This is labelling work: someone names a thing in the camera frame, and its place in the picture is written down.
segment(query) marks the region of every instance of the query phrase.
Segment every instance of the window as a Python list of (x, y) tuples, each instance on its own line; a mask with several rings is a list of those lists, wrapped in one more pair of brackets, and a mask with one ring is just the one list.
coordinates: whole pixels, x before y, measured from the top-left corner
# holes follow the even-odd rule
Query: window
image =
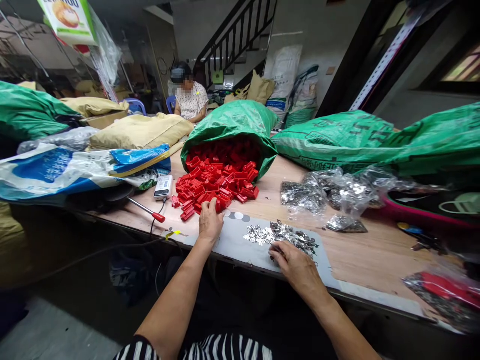
[(443, 79), (443, 82), (477, 82), (480, 80), (480, 43), (475, 45), (460, 63)]
[(480, 95), (480, 40), (473, 31), (436, 67), (419, 90)]

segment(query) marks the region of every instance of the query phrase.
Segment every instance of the hand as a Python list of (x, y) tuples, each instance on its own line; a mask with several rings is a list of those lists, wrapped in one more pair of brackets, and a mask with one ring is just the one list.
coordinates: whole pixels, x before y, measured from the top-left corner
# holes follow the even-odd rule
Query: hand
[(281, 273), (291, 287), (312, 310), (315, 306), (326, 305), (332, 298), (313, 260), (288, 241), (277, 241), (274, 245), (283, 251), (283, 255), (273, 246), (268, 253), (280, 265)]
[(205, 201), (201, 204), (200, 214), (200, 234), (198, 242), (211, 245), (213, 249), (215, 242), (224, 227), (224, 213), (217, 214), (217, 198), (214, 197), (211, 202)]

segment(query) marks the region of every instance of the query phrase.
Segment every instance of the blue and white bag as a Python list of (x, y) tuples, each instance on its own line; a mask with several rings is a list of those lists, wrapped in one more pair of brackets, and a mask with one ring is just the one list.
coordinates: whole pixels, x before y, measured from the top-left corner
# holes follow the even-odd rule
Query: blue and white bag
[(153, 149), (74, 152), (41, 143), (33, 151), (0, 160), (0, 199), (62, 206), (69, 194), (135, 187), (168, 175), (170, 146)]

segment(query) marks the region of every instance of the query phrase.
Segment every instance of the workbench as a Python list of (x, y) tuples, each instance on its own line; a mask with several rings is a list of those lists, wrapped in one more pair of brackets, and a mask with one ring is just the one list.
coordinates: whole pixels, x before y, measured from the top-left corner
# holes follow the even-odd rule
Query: workbench
[[(330, 207), (327, 208), (323, 222), (308, 219), (289, 220), (288, 209), (281, 205), (281, 184), (284, 181), (301, 182), (306, 172), (308, 170), (277, 156), (267, 174), (256, 184), (260, 189), (258, 198), (245, 204), (233, 201), (228, 210), (267, 221), (281, 220), (284, 224), (317, 233), (323, 242), (333, 277), (344, 284), (341, 291), (332, 292), (334, 296), (430, 321), (452, 330), (431, 306), (402, 282), (402, 278), (426, 270), (432, 262), (431, 254), (426, 250), (412, 251), (415, 239), (400, 231), (394, 221), (382, 217), (382, 210), (368, 210), (362, 217), (368, 233), (327, 230), (325, 222), (336, 213)], [(179, 151), (171, 157), (174, 184), (185, 174)], [(152, 188), (133, 198), (158, 212), (163, 203), (154, 200), (154, 190)], [(180, 219), (182, 210), (173, 208), (170, 200), (165, 203), (162, 214), (166, 220), (164, 223), (155, 222), (154, 236), (165, 237), (172, 231), (180, 231), (180, 234), (171, 235), (171, 239), (182, 245), (189, 235), (198, 234), (200, 217), (197, 214), (183, 222)], [(107, 214), (91, 211), (89, 215), (145, 234), (150, 233), (152, 225), (152, 217), (132, 203)], [(235, 264), (245, 268), (252, 267), (248, 263)]]

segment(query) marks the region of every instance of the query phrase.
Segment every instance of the black metal railing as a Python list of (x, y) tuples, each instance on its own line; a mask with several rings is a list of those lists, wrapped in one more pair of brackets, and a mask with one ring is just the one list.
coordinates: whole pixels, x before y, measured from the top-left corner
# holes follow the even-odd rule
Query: black metal railing
[(213, 85), (212, 65), (213, 71), (227, 70), (245, 51), (254, 50), (254, 41), (274, 20), (276, 1), (273, 7), (271, 0), (266, 0), (265, 6), (262, 6), (262, 0), (250, 0), (244, 7), (245, 3), (246, 0), (237, 2), (197, 57), (196, 62), (203, 63), (208, 69), (207, 89)]

